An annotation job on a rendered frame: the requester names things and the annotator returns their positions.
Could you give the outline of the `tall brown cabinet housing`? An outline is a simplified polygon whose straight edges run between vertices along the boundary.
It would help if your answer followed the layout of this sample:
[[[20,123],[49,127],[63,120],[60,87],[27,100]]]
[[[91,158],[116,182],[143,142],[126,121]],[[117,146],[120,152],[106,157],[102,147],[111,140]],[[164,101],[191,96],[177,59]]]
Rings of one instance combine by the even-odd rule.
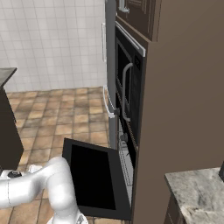
[[[167,172],[224,160],[224,0],[162,0],[148,45],[132,223],[164,224]]]

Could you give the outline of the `black microwave oven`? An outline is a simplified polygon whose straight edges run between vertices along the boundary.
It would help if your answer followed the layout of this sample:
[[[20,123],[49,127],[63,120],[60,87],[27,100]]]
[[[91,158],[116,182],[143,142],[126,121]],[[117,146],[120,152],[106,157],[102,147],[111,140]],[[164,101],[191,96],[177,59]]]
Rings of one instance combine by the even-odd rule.
[[[126,73],[125,114],[135,143],[139,142],[141,93],[146,50],[118,22],[115,22],[115,77],[120,97],[123,96],[123,69],[133,64]]]

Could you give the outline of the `grey fridge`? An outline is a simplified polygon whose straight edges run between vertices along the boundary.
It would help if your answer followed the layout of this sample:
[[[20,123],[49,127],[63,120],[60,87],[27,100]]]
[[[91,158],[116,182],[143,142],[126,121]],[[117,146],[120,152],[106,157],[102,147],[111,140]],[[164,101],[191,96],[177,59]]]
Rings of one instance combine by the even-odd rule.
[[[116,108],[116,0],[105,0],[107,86],[110,100]],[[116,148],[116,118],[108,118],[108,139]]]

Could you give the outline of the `dark object on worktop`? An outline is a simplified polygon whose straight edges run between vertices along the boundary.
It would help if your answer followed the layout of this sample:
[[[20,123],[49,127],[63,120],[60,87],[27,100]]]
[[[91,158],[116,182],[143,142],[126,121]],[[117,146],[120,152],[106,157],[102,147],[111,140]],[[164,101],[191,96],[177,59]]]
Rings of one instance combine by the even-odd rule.
[[[224,161],[223,161],[220,171],[219,171],[219,177],[224,182]]]

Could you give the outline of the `black built-in oven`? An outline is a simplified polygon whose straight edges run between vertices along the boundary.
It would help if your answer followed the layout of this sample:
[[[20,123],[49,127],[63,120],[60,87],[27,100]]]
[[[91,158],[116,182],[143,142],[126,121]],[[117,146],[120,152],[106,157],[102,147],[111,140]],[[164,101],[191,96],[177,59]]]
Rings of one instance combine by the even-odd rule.
[[[122,105],[121,105],[121,101],[120,101],[120,97],[118,96],[118,94],[115,95],[115,105],[117,108],[120,109],[120,115],[117,118],[117,146],[118,146],[118,150],[119,150],[119,142],[122,141],[120,139],[120,135],[123,135],[124,133],[128,134],[128,142],[126,143],[128,146],[128,150],[129,150],[129,154],[130,154],[130,159],[132,162],[132,166],[133,169],[135,170],[135,166],[136,166],[136,149],[133,145],[132,139],[131,139],[131,135],[130,135],[130,131],[129,128],[127,126],[126,121],[123,119],[123,115],[122,115]],[[133,185],[132,186],[127,186],[126,184],[126,189],[127,189],[127,194],[129,197],[129,203],[132,203],[132,192],[133,192]]]

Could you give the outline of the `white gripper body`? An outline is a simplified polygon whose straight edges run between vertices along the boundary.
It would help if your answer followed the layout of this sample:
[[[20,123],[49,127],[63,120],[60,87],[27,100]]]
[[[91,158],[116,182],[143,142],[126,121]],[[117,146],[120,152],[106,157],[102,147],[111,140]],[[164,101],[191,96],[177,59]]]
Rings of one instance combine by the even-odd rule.
[[[28,168],[28,173],[29,174],[37,174],[42,170],[42,166],[41,165],[35,165],[35,164],[31,164]]]

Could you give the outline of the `black oven door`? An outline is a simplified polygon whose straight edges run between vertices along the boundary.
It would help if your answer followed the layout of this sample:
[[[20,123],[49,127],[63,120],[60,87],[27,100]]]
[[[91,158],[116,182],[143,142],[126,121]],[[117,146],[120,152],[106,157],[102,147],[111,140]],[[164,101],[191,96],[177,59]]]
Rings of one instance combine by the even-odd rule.
[[[62,157],[70,166],[77,204],[84,215],[131,220],[117,150],[65,138]]]

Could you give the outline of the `dark counter cabinet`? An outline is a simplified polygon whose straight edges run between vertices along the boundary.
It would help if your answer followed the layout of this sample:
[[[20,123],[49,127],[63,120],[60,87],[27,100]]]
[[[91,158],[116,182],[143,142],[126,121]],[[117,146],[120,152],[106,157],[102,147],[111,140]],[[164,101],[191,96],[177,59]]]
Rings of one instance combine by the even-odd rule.
[[[16,118],[4,90],[16,71],[15,67],[0,68],[0,166],[4,170],[16,170],[24,152]]]

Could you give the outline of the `dark brown cupboard door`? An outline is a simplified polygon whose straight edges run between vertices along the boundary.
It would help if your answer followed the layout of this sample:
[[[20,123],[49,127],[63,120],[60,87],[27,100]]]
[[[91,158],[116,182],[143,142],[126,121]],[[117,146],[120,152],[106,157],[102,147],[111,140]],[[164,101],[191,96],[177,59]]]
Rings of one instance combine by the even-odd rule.
[[[150,41],[157,41],[161,3],[162,0],[125,0],[129,13],[123,13],[118,9],[119,0],[116,0],[117,16]]]

